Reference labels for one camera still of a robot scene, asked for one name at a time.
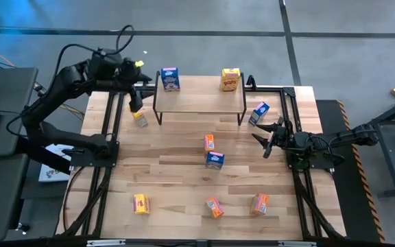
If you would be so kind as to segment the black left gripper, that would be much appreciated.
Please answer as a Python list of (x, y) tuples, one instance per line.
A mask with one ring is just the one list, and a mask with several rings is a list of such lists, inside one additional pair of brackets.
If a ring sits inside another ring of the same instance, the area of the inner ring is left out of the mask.
[(135, 61), (129, 58), (124, 58), (121, 64), (121, 77), (124, 81), (126, 92), (130, 95), (130, 110), (136, 113), (142, 107), (142, 98), (148, 98), (155, 94), (153, 89), (143, 89), (141, 94), (134, 88), (134, 84), (139, 80), (141, 82), (150, 82), (152, 78), (140, 73), (141, 70), (135, 65)]

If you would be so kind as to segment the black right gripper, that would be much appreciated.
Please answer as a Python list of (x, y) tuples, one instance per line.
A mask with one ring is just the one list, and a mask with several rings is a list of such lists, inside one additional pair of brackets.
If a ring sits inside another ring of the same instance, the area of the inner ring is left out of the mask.
[(264, 158), (268, 158), (271, 154), (272, 148), (276, 145), (280, 148), (285, 148), (291, 138), (293, 132), (293, 124), (290, 120), (284, 120), (280, 117), (277, 122), (272, 124), (263, 125), (257, 124), (257, 128), (271, 133), (270, 138), (264, 138), (257, 134), (252, 134), (252, 136), (261, 144), (264, 148)]

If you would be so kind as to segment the blue Frosted Flakes cereal box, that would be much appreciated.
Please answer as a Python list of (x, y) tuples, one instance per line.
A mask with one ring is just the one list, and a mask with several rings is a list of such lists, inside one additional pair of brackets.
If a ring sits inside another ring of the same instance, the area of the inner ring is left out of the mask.
[(179, 91), (180, 81), (177, 67), (162, 68), (160, 71), (163, 88), (165, 91)]
[(270, 109), (270, 106), (265, 103), (265, 102), (261, 102), (253, 111), (252, 114), (250, 115), (249, 118), (249, 124), (251, 124), (252, 126), (256, 126), (257, 124), (259, 124), (264, 117), (266, 116), (268, 110)]
[(220, 170), (225, 161), (225, 155), (218, 152), (208, 152), (206, 155), (206, 167)]

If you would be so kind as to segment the yellow Pops cereal box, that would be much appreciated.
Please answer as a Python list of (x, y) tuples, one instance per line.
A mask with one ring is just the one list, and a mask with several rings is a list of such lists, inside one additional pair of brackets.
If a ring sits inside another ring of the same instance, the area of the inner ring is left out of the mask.
[(235, 91), (241, 79), (239, 68), (222, 69), (221, 91)]
[(143, 113), (141, 113), (141, 112), (132, 113), (132, 116), (140, 128), (144, 128), (144, 127), (148, 126), (148, 122), (147, 122), (145, 115)]
[(133, 212), (137, 215), (150, 214), (149, 198), (145, 194), (133, 195)]

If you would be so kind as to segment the orange Mini Wheats cereal box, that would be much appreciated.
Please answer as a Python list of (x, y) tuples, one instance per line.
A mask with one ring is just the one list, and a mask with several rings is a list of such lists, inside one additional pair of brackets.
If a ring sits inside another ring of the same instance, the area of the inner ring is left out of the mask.
[(204, 135), (204, 150), (205, 152), (211, 152), (215, 149), (214, 136), (212, 134)]
[(251, 203), (250, 213), (252, 215), (265, 215), (270, 197), (264, 193), (256, 194)]
[(206, 207), (211, 212), (213, 219), (218, 219), (224, 214), (224, 210), (216, 197), (211, 197), (206, 201)]

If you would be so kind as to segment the black mat with hazard stripe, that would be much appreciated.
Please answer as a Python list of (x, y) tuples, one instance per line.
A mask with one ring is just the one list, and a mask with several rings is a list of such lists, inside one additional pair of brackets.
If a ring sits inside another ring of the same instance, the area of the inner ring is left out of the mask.
[[(341, 101), (318, 99), (316, 104), (323, 133), (332, 134), (350, 128)], [(357, 146), (341, 146), (335, 148), (334, 153), (345, 158), (344, 163), (335, 168), (333, 179), (346, 235), (351, 240), (385, 242)]]

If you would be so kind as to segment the black support beam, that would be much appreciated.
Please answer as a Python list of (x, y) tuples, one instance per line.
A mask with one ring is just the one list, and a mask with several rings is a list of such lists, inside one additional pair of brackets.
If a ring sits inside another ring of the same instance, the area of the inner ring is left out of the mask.
[(34, 143), (24, 137), (19, 137), (15, 154), (26, 154), (30, 159), (45, 164), (52, 169), (58, 170), (64, 174), (70, 174), (70, 161), (54, 154), (41, 145)]

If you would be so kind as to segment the white printed sheet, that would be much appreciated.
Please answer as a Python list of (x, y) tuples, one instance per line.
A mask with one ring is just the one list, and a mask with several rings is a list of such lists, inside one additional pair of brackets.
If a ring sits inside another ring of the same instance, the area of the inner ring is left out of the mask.
[[(51, 144), (46, 147), (47, 150), (51, 151), (58, 156), (70, 161), (71, 157), (63, 152), (63, 150), (70, 150), (73, 146), (70, 145), (54, 145)], [(69, 175), (64, 174), (63, 172), (59, 172), (56, 169), (50, 168), (49, 166), (42, 164), (40, 173), (38, 176), (38, 182), (40, 183), (54, 183), (54, 182), (64, 182), (69, 180)]]

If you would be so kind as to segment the wooden shelf with black frame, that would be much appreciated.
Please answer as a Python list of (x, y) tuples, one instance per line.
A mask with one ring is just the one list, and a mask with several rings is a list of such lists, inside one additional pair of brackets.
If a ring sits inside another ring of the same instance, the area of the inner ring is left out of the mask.
[(164, 113), (236, 114), (241, 125), (245, 116), (246, 90), (244, 79), (235, 91), (219, 89), (221, 78), (209, 75), (181, 75), (179, 91), (164, 91), (160, 73), (156, 73), (153, 111), (158, 124)]

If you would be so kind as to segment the silver end bracket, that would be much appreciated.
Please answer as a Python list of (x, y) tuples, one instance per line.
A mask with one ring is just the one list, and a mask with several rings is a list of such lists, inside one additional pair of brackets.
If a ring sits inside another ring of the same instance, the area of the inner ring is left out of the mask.
[(125, 245), (125, 239), (96, 239), (89, 240), (86, 243), (86, 247), (119, 247)]
[(317, 243), (303, 241), (278, 241), (278, 247), (317, 247)]

